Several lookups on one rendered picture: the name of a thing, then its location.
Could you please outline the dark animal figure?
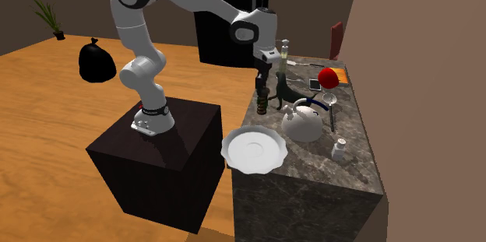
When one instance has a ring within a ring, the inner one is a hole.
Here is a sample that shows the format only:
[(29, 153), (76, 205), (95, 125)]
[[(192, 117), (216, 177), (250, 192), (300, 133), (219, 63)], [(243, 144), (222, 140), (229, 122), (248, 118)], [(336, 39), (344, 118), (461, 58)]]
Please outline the dark animal figure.
[(277, 78), (276, 94), (270, 96), (268, 100), (273, 100), (273, 99), (279, 100), (279, 105), (276, 107), (277, 110), (280, 110), (283, 107), (284, 101), (288, 103), (294, 103), (295, 101), (301, 98), (307, 98), (307, 96), (305, 96), (304, 94), (291, 89), (287, 85), (287, 77), (283, 72), (276, 72), (276, 78)]

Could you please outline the clear soap dispenser bottle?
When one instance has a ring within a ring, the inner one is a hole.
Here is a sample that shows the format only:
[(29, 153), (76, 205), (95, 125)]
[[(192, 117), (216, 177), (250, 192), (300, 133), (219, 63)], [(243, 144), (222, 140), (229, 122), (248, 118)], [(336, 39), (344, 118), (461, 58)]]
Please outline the clear soap dispenser bottle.
[(283, 39), (281, 41), (281, 49), (280, 49), (280, 64), (279, 64), (279, 72), (285, 73), (287, 70), (287, 56), (288, 56), (288, 39)]

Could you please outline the white salt shaker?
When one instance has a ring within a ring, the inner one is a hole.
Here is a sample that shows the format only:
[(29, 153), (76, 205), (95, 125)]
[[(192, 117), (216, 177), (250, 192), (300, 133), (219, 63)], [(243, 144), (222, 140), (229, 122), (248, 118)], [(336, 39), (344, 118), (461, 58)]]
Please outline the white salt shaker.
[(333, 160), (341, 160), (345, 153), (346, 149), (346, 140), (345, 139), (337, 139), (333, 145), (333, 149), (331, 152), (331, 156)]

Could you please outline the potted green plant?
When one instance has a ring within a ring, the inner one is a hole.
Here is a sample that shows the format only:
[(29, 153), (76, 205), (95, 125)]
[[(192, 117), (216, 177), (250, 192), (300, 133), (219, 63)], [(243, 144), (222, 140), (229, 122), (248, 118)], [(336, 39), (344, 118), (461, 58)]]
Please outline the potted green plant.
[(54, 12), (54, 5), (49, 3), (44, 3), (42, 0), (33, 0), (35, 5), (32, 6), (33, 12), (39, 16), (43, 21), (46, 22), (47, 28), (53, 30), (56, 40), (64, 40), (65, 34), (61, 30), (61, 24), (57, 21), (57, 16)]

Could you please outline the black rubbish bag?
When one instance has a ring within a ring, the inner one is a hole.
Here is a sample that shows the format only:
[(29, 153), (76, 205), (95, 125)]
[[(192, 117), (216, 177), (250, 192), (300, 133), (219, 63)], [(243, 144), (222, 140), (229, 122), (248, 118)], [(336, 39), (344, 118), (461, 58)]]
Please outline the black rubbish bag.
[(79, 75), (90, 83), (106, 82), (117, 74), (113, 58), (97, 42), (97, 38), (91, 37), (79, 51)]

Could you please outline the red chair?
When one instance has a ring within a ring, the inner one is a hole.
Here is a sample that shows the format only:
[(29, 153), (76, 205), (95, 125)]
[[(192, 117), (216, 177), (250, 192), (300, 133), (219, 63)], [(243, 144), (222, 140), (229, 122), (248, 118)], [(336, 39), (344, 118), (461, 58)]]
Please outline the red chair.
[(338, 59), (342, 41), (343, 41), (343, 23), (338, 22), (330, 28), (330, 49), (329, 49), (329, 59)]

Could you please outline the dark robot stand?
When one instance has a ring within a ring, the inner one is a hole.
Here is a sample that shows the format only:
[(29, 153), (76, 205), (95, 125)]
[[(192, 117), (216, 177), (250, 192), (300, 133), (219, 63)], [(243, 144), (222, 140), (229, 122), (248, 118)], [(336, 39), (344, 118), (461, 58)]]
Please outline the dark robot stand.
[(221, 107), (167, 101), (171, 130), (154, 136), (133, 130), (137, 103), (86, 151), (123, 212), (198, 233), (225, 168)]

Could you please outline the black refrigerator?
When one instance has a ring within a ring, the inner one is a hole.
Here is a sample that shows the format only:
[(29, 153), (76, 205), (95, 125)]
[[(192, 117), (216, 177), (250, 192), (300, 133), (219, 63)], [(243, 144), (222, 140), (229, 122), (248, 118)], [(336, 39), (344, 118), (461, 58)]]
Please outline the black refrigerator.
[(231, 68), (253, 68), (253, 44), (236, 43), (231, 31), (239, 13), (267, 8), (269, 0), (216, 0), (207, 2), (208, 10), (194, 13), (199, 60)]

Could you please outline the metal strainer spoon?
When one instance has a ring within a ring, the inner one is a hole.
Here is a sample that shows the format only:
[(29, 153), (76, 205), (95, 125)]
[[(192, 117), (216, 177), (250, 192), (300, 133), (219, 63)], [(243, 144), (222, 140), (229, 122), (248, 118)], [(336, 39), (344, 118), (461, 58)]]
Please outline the metal strainer spoon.
[(334, 117), (333, 117), (333, 105), (337, 102), (337, 98), (332, 93), (324, 93), (323, 96), (322, 96), (322, 100), (328, 105), (330, 129), (331, 129), (332, 132), (335, 132), (335, 122), (334, 122)]

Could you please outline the dark marble counter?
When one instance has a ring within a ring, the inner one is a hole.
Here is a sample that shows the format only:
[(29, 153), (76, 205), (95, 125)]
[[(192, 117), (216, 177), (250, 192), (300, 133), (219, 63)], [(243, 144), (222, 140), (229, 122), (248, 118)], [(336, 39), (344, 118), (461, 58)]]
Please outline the dark marble counter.
[[(320, 110), (323, 134), (286, 141), (283, 165), (268, 174), (232, 170), (235, 242), (354, 242), (384, 189), (352, 85), (331, 92), (335, 132)], [(331, 152), (346, 140), (341, 160)]]

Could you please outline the white scalloped plate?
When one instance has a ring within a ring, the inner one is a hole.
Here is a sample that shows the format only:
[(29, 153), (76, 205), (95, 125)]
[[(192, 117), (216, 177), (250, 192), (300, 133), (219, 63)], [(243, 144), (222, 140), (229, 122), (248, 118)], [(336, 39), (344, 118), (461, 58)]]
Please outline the white scalloped plate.
[(244, 125), (231, 131), (220, 151), (227, 165), (243, 174), (267, 174), (284, 163), (285, 140), (273, 129)]

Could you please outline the red round object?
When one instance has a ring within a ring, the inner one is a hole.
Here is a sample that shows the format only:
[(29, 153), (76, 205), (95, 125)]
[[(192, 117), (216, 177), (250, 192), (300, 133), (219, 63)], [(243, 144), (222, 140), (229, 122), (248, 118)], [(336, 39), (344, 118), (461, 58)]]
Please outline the red round object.
[(322, 88), (332, 89), (339, 85), (338, 75), (331, 68), (324, 68), (318, 74), (318, 81)]

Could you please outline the orange book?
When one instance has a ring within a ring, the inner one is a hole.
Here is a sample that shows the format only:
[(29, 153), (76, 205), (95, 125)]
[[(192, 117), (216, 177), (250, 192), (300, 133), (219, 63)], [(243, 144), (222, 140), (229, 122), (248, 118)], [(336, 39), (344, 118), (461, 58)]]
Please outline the orange book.
[(332, 70), (336, 73), (340, 86), (348, 86), (349, 85), (347, 71), (346, 71), (345, 68), (332, 68)]

